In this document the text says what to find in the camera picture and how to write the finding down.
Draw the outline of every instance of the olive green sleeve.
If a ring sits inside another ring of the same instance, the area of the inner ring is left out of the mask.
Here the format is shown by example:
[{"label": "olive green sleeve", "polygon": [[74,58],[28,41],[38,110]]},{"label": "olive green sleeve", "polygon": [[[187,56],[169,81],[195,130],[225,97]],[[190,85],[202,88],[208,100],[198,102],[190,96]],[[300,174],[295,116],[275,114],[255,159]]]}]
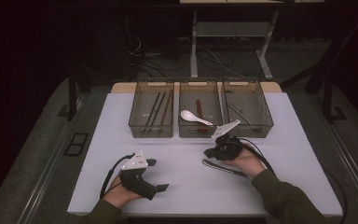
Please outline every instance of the olive green sleeve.
[{"label": "olive green sleeve", "polygon": [[115,224],[118,223],[120,215],[121,209],[100,200],[88,215],[79,220],[78,224]]},{"label": "olive green sleeve", "polygon": [[281,182],[271,171],[265,170],[252,181],[261,194],[267,212],[282,224],[329,223],[300,188]]}]

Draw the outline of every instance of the person's right hand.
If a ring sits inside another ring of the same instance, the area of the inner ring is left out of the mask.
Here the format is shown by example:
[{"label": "person's right hand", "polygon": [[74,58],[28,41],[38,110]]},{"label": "person's right hand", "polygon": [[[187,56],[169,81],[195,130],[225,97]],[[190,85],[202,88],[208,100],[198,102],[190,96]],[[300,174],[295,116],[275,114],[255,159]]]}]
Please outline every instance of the person's right hand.
[{"label": "person's right hand", "polygon": [[121,208],[126,203],[140,198],[142,198],[142,196],[139,194],[124,188],[121,184],[120,173],[118,173],[110,184],[110,190],[108,190],[103,196],[105,201],[111,203],[117,208]]},{"label": "person's right hand", "polygon": [[244,174],[250,176],[251,178],[255,178],[266,169],[261,161],[252,152],[246,150],[245,148],[242,149],[240,155],[238,155],[238,157],[233,161],[222,161],[222,163],[237,166]]}]

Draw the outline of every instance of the white spoon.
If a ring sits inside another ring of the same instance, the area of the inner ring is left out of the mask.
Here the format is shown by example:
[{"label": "white spoon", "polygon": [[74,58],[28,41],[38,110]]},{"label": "white spoon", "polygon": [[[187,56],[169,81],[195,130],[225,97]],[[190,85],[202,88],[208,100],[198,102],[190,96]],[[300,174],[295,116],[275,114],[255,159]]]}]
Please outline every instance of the white spoon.
[{"label": "white spoon", "polygon": [[187,121],[197,121],[197,122],[201,122],[204,123],[206,125],[213,125],[211,122],[206,121],[204,119],[199,119],[197,118],[195,115],[193,115],[193,113],[191,113],[188,110],[182,110],[182,112],[180,112],[180,116],[182,117],[182,119],[185,119]]}]

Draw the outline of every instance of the clear plastic bin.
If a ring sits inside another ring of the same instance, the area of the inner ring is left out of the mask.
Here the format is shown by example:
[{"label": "clear plastic bin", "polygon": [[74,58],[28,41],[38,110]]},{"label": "clear plastic bin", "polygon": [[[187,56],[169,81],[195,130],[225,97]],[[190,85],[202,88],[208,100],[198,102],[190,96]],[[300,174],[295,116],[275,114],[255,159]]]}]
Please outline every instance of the clear plastic bin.
[{"label": "clear plastic bin", "polygon": [[274,122],[258,78],[225,77],[223,108],[228,123],[241,123],[228,132],[232,136],[265,138]]},{"label": "clear plastic bin", "polygon": [[[198,118],[211,122],[213,126],[182,119],[180,113],[183,110],[188,110]],[[223,124],[216,79],[210,77],[182,79],[178,116],[180,137],[210,138],[216,127]]]},{"label": "clear plastic bin", "polygon": [[138,79],[130,129],[134,138],[173,137],[173,78]]}]

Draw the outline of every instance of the wire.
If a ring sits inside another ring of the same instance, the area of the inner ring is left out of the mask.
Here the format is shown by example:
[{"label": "wire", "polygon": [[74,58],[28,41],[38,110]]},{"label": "wire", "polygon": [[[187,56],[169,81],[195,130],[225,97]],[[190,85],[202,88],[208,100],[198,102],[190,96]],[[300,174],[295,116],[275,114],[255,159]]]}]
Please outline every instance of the wire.
[{"label": "wire", "polygon": [[165,67],[163,67],[163,66],[161,66],[161,65],[159,65],[159,64],[157,64],[157,63],[152,63],[152,62],[150,62],[150,61],[145,61],[145,63],[152,63],[153,65],[159,67],[160,69],[162,69],[162,70],[164,70],[164,71],[174,72],[174,71],[182,70],[184,67],[186,67],[186,65],[187,65],[187,63],[188,63],[188,61],[189,61],[189,59],[190,59],[190,54],[188,54],[188,56],[186,57],[185,63],[184,63],[183,65],[181,65],[180,67],[178,67],[178,68],[165,68]]},{"label": "wire", "polygon": [[147,73],[150,77],[154,77],[151,73],[149,73],[147,70],[145,70],[145,69],[143,69],[143,68],[140,68],[140,67],[138,67],[138,69],[139,70],[141,70],[141,71],[143,71],[143,72],[145,72],[145,73]]},{"label": "wire", "polygon": [[141,52],[142,41],[136,35],[132,35],[132,37],[134,37],[138,41],[138,47],[136,47],[136,49],[134,49],[133,51],[127,49],[127,52],[135,57],[141,57],[142,56],[142,52]]},{"label": "wire", "polygon": [[264,157],[264,155],[263,155],[263,153],[261,152],[260,148],[258,148],[258,146],[257,146],[255,143],[251,142],[250,140],[248,140],[248,139],[246,139],[246,138],[241,138],[241,137],[239,137],[238,139],[240,139],[240,140],[245,140],[246,142],[250,143],[253,147],[255,147],[255,148],[258,150],[258,152],[260,153],[260,155]]},{"label": "wire", "polygon": [[[234,60],[233,60],[230,56],[228,56],[226,53],[224,53],[224,52],[222,52],[222,51],[220,51],[220,50],[217,51],[217,52],[219,52],[219,54],[222,54],[223,56],[225,56],[225,57],[229,60],[229,63],[223,63],[223,62],[222,62],[223,60],[220,59],[220,61],[221,61],[225,66],[231,66],[231,65],[234,64]],[[215,57],[211,57],[212,59],[209,59],[209,58],[203,56],[202,54],[198,54],[198,56],[204,58],[204,59],[207,60],[208,62],[211,62],[211,63],[215,63],[215,64],[220,65],[220,63],[216,61]]]},{"label": "wire", "polygon": [[232,73],[234,75],[240,76],[240,77],[244,77],[243,75],[228,69],[211,50],[209,50],[209,49],[206,49],[206,50],[208,50],[215,57],[215,59],[220,63],[220,65],[222,65],[222,67],[224,67],[226,70],[228,70],[228,72],[230,72],[230,73]]},{"label": "wire", "polygon": [[[281,50],[272,60],[270,60],[269,62],[267,62],[267,65],[266,65],[265,67],[263,67],[263,68],[261,69],[261,71],[266,70],[266,68],[268,68],[268,67],[270,66],[270,64],[271,64],[272,62],[274,62],[276,59],[278,59],[284,52],[286,52],[286,51],[290,48],[291,45],[292,45],[292,42],[290,42],[290,43],[286,46],[285,49]],[[246,73],[257,73],[257,72],[258,72],[258,71],[249,71],[249,72],[246,72]]]},{"label": "wire", "polygon": [[149,68],[152,68],[152,69],[158,71],[158,72],[161,74],[162,77],[166,77],[166,76],[164,75],[164,72],[161,71],[161,70],[159,70],[157,67],[153,67],[153,66],[148,65],[148,64],[145,64],[145,63],[143,63],[143,64],[141,64],[141,65],[146,66],[146,67],[149,67]]},{"label": "wire", "polygon": [[118,184],[116,184],[116,185],[114,185],[112,188],[108,189],[108,190],[106,191],[106,193],[109,192],[111,189],[114,189],[115,187],[119,186],[120,184],[121,184],[121,182],[118,183]]},{"label": "wire", "polygon": [[[200,54],[199,52],[197,52],[197,59],[207,68],[209,69],[213,69],[213,70],[223,70],[224,68],[220,65],[220,63],[217,63],[215,60],[211,60],[205,56],[203,56],[202,54]],[[210,65],[208,65],[205,61],[208,61],[210,63],[213,63],[213,64],[218,64],[219,67],[211,67]]]},{"label": "wire", "polygon": [[237,31],[235,30],[234,27],[234,21],[231,22],[231,26],[232,26],[232,30],[234,31],[234,36],[237,37]]},{"label": "wire", "polygon": [[272,169],[272,166],[269,164],[269,162],[267,161],[267,159],[262,156],[261,154],[258,154],[254,149],[252,149],[251,147],[245,145],[245,144],[239,144],[239,143],[235,143],[235,142],[224,142],[225,144],[232,144],[232,145],[236,145],[236,146],[240,146],[240,147],[244,147],[246,150],[252,152],[252,154],[254,154],[258,159],[260,159],[266,166],[267,168],[273,173],[275,174],[274,170]]},{"label": "wire", "polygon": [[348,199],[347,199],[347,194],[345,193],[344,188],[342,187],[342,185],[339,183],[339,181],[337,180],[337,178],[335,176],[333,176],[330,172],[328,172],[326,169],[324,169],[324,172],[327,173],[328,175],[330,175],[330,177],[336,182],[339,190],[341,191],[342,194],[342,199],[344,201],[344,208],[342,211],[342,218],[341,221],[339,221],[339,224],[343,224],[345,222],[345,220],[347,219],[347,214],[348,214]]},{"label": "wire", "polygon": [[107,187],[107,184],[109,183],[110,181],[110,178],[112,177],[113,175],[113,172],[115,171],[116,167],[124,160],[127,160],[127,159],[131,159],[133,157],[133,155],[135,154],[132,154],[132,155],[127,155],[127,156],[124,156],[122,157],[120,160],[118,160],[116,162],[116,164],[112,167],[112,169],[109,171],[109,173],[107,173],[107,176],[106,176],[106,179],[104,180],[103,182],[103,187],[101,188],[101,193],[100,193],[100,199],[104,196],[104,194],[107,192],[105,191],[106,190],[106,187]]}]

